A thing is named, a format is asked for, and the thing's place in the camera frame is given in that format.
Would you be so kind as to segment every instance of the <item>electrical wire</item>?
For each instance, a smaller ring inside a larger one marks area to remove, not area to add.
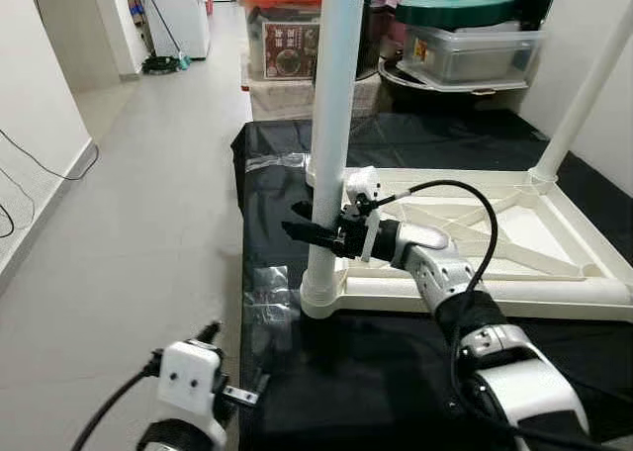
[[[90,169],[92,169],[92,166],[94,166],[95,163],[99,160],[99,156],[100,156],[99,146],[97,146],[97,144],[94,144],[94,146],[95,146],[95,156],[92,159],[92,161],[90,162],[90,164],[88,164],[88,167],[86,167],[84,169],[84,171],[80,175],[78,175],[76,177],[67,177],[67,176],[64,176],[62,174],[58,174],[58,173],[56,173],[55,171],[53,171],[51,169],[48,169],[41,162],[39,162],[38,159],[35,156],[30,154],[23,147],[21,147],[15,141],[13,141],[13,139],[9,135],[7,135],[2,129],[0,129],[0,135],[2,135],[2,137],[4,137],[7,141],[9,141],[9,143],[12,144],[13,147],[18,149],[25,156],[29,157],[35,164],[37,164],[45,172],[47,172],[48,174],[51,174],[51,175],[53,175],[55,177],[58,177],[59,179],[65,179],[66,181],[80,181],[80,180],[82,180],[84,177],[86,177],[86,174],[88,174],[88,171],[90,171]]]
[[[33,219],[36,216],[36,201],[27,193],[27,191],[25,191],[22,184],[16,181],[2,166],[0,166],[0,172],[2,172],[2,174],[4,174],[4,176],[9,179],[9,181],[11,181],[11,183],[20,190],[20,192],[22,192],[22,195],[29,200],[29,204],[31,205],[31,215],[29,221],[25,225],[16,226],[16,230],[23,230],[33,223]]]
[[[461,189],[464,189],[470,192],[475,197],[477,197],[477,199],[482,203],[490,219],[490,223],[491,223],[490,242],[486,250],[486,253],[484,255],[484,258],[482,260],[482,263],[480,264],[479,268],[473,275],[473,278],[469,282],[468,287],[466,288],[465,293],[470,294],[473,291],[475,291],[477,284],[481,281],[486,269],[488,268],[491,260],[493,259],[493,254],[495,253],[495,248],[497,247],[497,239],[498,239],[497,214],[495,214],[495,209],[493,208],[490,201],[486,198],[486,196],[484,196],[484,194],[482,194],[475,187],[469,184],[460,182],[460,181],[438,180],[438,181],[426,182],[423,184],[417,184],[416,186],[413,186],[402,193],[395,194],[393,196],[389,196],[385,199],[382,199],[381,201],[377,203],[377,206],[378,207],[384,206],[393,201],[396,201],[397,199],[410,196],[411,194],[415,192],[421,191],[423,189],[428,189],[431,187],[436,187],[436,186],[454,186],[454,187],[459,187]],[[462,304],[458,317],[462,317],[464,315],[464,312],[466,311],[469,305],[470,305],[469,301],[465,301]],[[470,415],[472,415],[474,418],[478,419],[479,421],[485,423],[489,427],[497,431],[510,434],[512,436],[530,438],[536,441],[541,441],[543,443],[548,443],[557,447],[567,448],[567,449],[578,449],[578,450],[587,450],[587,451],[606,451],[606,450],[612,449],[612,448],[601,446],[598,444],[586,443],[586,442],[577,441],[570,438],[565,438],[556,434],[546,433],[543,431],[537,431],[535,429],[512,426],[506,422],[494,419],[488,416],[487,414],[483,413],[479,408],[473,405],[467,397],[464,396],[461,390],[461,385],[459,383],[459,379],[457,375],[457,367],[458,367],[458,359],[459,359],[460,332],[461,332],[461,323],[458,321],[455,326],[455,330],[453,332],[453,337],[450,344],[451,359],[450,359],[450,364],[449,364],[449,376],[450,376],[449,378],[450,378],[451,389],[457,398],[457,402],[459,402],[459,404],[466,410],[466,412],[468,412]]]
[[[103,417],[106,415],[106,413],[108,411],[110,411],[110,408],[112,408],[114,406],[114,404],[123,395],[125,395],[134,385],[136,385],[138,382],[140,382],[146,376],[147,376],[147,374],[146,374],[146,372],[143,369],[140,372],[138,372],[137,374],[135,374],[133,377],[131,377],[127,382],[122,384],[106,400],[106,402],[101,405],[101,407],[92,416],[92,418],[90,418],[90,421],[88,421],[88,424],[86,424],[86,426],[83,428],[83,430],[81,431],[81,433],[79,434],[79,436],[75,440],[75,443],[72,445],[72,448],[70,448],[70,451],[81,451],[83,449],[83,447],[85,446],[86,442],[88,441],[88,439],[90,438],[90,435],[92,434],[92,432],[95,430],[95,428],[99,424],[99,422],[103,419]]]
[[[2,211],[2,213],[4,214],[3,217],[6,217],[9,220],[9,231],[6,233],[0,234],[0,238],[6,238],[8,236],[13,235],[13,232],[16,231],[16,225],[13,222],[13,218],[11,217],[9,212],[4,208],[2,204],[0,204],[0,211]]]
[[[122,384],[97,410],[97,412],[90,418],[90,421],[84,426],[77,436],[72,448],[70,451],[81,451],[85,446],[86,442],[90,438],[90,435],[93,433],[99,422],[103,419],[110,408],[112,408],[115,403],[130,389],[140,382],[145,377],[158,377],[160,373],[160,362],[162,360],[162,349],[156,349],[152,352],[152,357],[145,364],[145,366],[134,376],[132,376],[127,382]]]
[[[421,190],[429,189],[431,187],[438,187],[438,186],[453,186],[453,187],[458,187],[460,189],[463,189],[465,191],[470,192],[471,194],[473,194],[473,196],[475,196],[482,203],[482,205],[484,206],[484,209],[486,209],[486,212],[488,213],[488,217],[490,218],[490,222],[491,222],[491,239],[490,239],[490,242],[488,244],[488,248],[486,250],[486,253],[484,254],[484,258],[482,259],[482,263],[479,265],[479,268],[477,269],[477,271],[473,275],[473,278],[471,278],[471,281],[469,282],[468,287],[466,288],[466,293],[470,293],[470,292],[475,290],[475,287],[482,280],[482,276],[484,276],[484,272],[486,271],[486,269],[490,265],[491,261],[493,260],[493,255],[495,254],[495,248],[497,248],[497,239],[498,239],[497,214],[495,214],[495,209],[493,208],[493,206],[491,205],[490,201],[486,198],[486,196],[484,194],[482,194],[479,190],[477,190],[476,188],[474,188],[470,184],[466,184],[465,182],[442,179],[442,180],[438,180],[438,181],[430,181],[430,182],[424,182],[422,184],[417,184],[417,185],[407,189],[404,192],[401,192],[399,194],[394,194],[393,196],[386,197],[385,199],[382,199],[382,200],[378,201],[377,207],[381,207],[381,206],[384,206],[386,204],[390,204],[393,201],[396,201],[397,199],[401,199],[402,197],[410,196],[411,194],[414,194],[414,193],[419,192]]]

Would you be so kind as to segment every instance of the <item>plastic storage box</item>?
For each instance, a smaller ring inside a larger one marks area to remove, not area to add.
[[[250,75],[310,79],[317,67],[321,0],[239,0],[246,11]]]
[[[526,86],[541,31],[456,32],[407,27],[399,68],[442,91]]]

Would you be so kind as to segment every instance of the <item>green pot lid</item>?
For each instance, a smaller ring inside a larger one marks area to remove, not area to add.
[[[403,0],[396,19],[412,26],[453,30],[492,26],[512,18],[514,0]]]

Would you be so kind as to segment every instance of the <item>white pvc pipe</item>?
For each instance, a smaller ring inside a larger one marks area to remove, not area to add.
[[[534,178],[546,182],[556,181],[556,173],[563,159],[583,127],[595,100],[613,71],[620,54],[624,51],[632,32],[633,0],[630,0],[620,22],[609,36],[602,54],[589,71],[587,79],[552,136],[547,149],[545,149],[538,164],[530,169],[529,172]]]
[[[362,15],[363,0],[322,2],[313,126],[313,222],[328,228],[334,227],[340,212]],[[310,247],[301,286],[302,309],[308,316],[327,317],[334,311],[338,295],[334,260],[329,250]]]

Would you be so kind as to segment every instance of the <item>black tablecloth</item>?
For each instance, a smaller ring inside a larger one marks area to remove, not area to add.
[[[260,408],[241,417],[240,447],[490,449],[481,427],[448,406],[447,351],[430,317],[339,312],[315,321],[301,315],[296,291],[257,292],[257,268],[287,266],[291,289],[306,268],[307,246],[290,240],[280,223],[296,220],[290,206],[311,195],[298,155],[310,151],[311,129],[310,121],[251,123],[232,146],[244,216],[241,384],[254,387],[261,373],[271,375]],[[506,111],[381,114],[352,123],[348,165],[525,170],[545,145]],[[566,194],[632,261],[633,201],[573,155],[559,174]],[[560,366],[630,394],[630,324],[514,322]],[[577,390],[595,439],[633,433],[631,407]]]

